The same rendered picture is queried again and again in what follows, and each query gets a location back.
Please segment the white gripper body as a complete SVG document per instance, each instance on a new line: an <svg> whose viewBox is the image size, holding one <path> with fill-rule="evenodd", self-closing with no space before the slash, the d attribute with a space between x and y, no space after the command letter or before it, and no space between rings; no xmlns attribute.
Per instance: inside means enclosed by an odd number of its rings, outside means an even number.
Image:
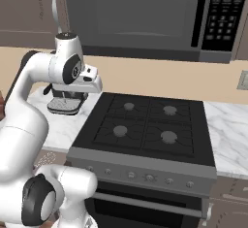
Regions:
<svg viewBox="0 0 248 228"><path fill-rule="evenodd" d="M56 84L52 87L58 91L100 93L103 88L102 80L99 76L95 79L88 77L78 77L71 84Z"/></svg>

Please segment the brown rounded object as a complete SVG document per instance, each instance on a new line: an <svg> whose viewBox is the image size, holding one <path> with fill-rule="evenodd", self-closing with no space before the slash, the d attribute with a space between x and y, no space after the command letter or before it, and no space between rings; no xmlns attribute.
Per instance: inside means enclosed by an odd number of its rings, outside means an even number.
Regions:
<svg viewBox="0 0 248 228"><path fill-rule="evenodd" d="M5 117L5 101L0 90L0 121Z"/></svg>

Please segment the brown wall cupboard door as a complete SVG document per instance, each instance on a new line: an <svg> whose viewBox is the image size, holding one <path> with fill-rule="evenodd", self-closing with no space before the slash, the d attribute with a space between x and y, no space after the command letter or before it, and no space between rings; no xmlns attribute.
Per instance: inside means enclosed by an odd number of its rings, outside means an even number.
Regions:
<svg viewBox="0 0 248 228"><path fill-rule="evenodd" d="M54 49L52 0L0 0L0 46ZM66 0L56 0L63 31L70 29Z"/></svg>

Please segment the brown drawer front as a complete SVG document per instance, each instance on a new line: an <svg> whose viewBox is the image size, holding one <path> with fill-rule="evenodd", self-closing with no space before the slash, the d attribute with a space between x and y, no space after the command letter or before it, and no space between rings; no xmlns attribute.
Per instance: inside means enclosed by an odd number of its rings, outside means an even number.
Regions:
<svg viewBox="0 0 248 228"><path fill-rule="evenodd" d="M223 198L223 194L230 194L236 197L248 198L248 179L235 179L218 176L210 193L212 200L225 201L234 204L248 205L242 202L235 202Z"/></svg>

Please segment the brown open drawer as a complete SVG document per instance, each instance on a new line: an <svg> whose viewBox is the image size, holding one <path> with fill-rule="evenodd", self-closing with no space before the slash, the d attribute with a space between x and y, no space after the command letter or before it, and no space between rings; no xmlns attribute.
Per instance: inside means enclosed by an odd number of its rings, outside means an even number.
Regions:
<svg viewBox="0 0 248 228"><path fill-rule="evenodd" d="M50 150L41 150L38 157L36 158L35 160L35 163L44 155L46 154L47 152L49 152ZM63 153L63 152L59 152L59 151L52 151L56 154L56 159L55 161L52 163L52 164L56 164L56 165L63 165L65 162L66 162L66 153ZM43 165L41 166L38 170L35 170L34 169L34 166L33 166L33 173L36 173L36 172L39 172L39 173L46 173L47 175L51 175L53 176L53 172L49 172L46 168L46 165Z"/></svg>

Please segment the grey microwave oven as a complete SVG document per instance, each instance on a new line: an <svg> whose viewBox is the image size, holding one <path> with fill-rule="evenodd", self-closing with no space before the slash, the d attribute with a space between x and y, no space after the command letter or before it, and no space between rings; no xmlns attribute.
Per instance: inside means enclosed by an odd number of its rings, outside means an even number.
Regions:
<svg viewBox="0 0 248 228"><path fill-rule="evenodd" d="M86 55L228 63L245 0L66 0Z"/></svg>

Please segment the black oven door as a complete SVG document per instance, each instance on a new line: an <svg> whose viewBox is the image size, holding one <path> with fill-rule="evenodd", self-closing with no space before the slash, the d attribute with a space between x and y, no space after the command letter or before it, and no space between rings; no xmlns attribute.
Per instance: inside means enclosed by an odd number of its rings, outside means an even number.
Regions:
<svg viewBox="0 0 248 228"><path fill-rule="evenodd" d="M98 193L200 211L202 199L100 181ZM85 201L99 228L197 228L198 217L90 198Z"/></svg>

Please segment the black hob stove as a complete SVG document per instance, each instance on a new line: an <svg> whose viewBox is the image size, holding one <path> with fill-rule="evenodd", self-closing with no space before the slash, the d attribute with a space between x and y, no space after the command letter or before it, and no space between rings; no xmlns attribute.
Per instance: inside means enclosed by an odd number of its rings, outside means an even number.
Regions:
<svg viewBox="0 0 248 228"><path fill-rule="evenodd" d="M100 181L201 198L207 216L217 180L201 101L103 93L67 154L72 166L93 166ZM111 169L110 176L105 169ZM128 172L136 174L129 179ZM154 176L154 181L145 175ZM165 179L172 178L173 184ZM194 182L192 188L186 183Z"/></svg>

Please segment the grey wall socket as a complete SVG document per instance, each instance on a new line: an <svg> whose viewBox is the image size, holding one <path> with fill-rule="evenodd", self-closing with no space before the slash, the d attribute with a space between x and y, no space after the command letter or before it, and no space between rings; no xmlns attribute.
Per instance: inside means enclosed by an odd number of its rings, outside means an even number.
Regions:
<svg viewBox="0 0 248 228"><path fill-rule="evenodd" d="M248 90L248 71L242 71L237 85L239 90Z"/></svg>

